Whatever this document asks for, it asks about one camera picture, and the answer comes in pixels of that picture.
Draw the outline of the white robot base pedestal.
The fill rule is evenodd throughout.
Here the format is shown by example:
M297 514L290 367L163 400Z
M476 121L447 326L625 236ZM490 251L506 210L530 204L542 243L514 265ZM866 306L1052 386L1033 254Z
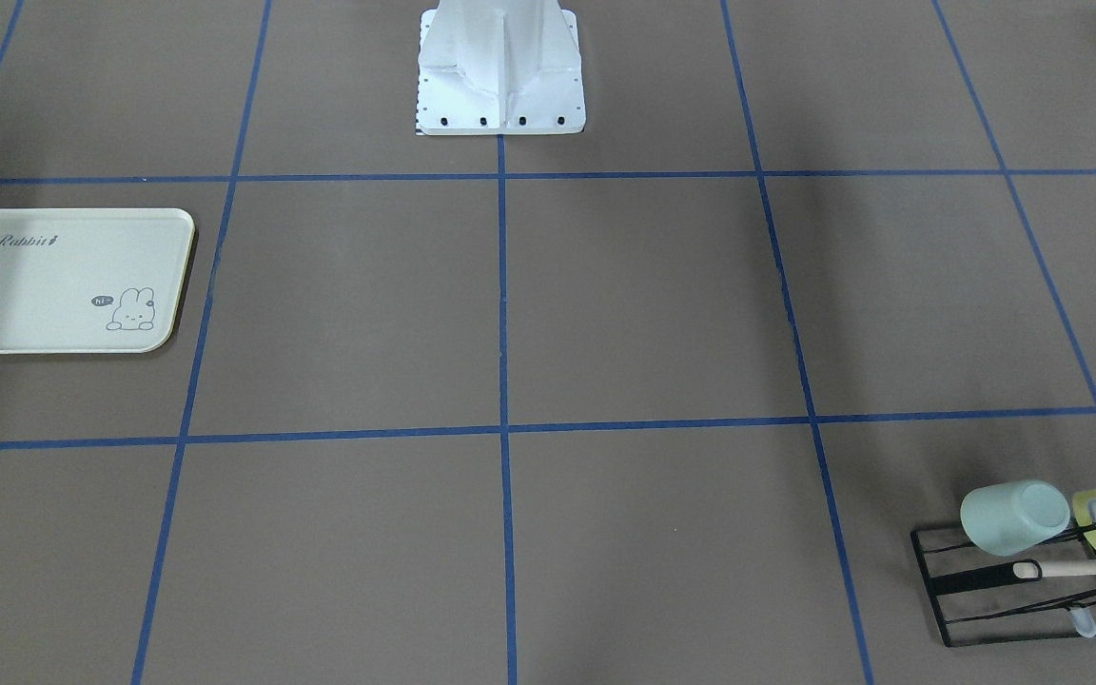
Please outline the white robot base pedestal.
M586 128L576 14L557 1L439 1L419 28L416 134Z

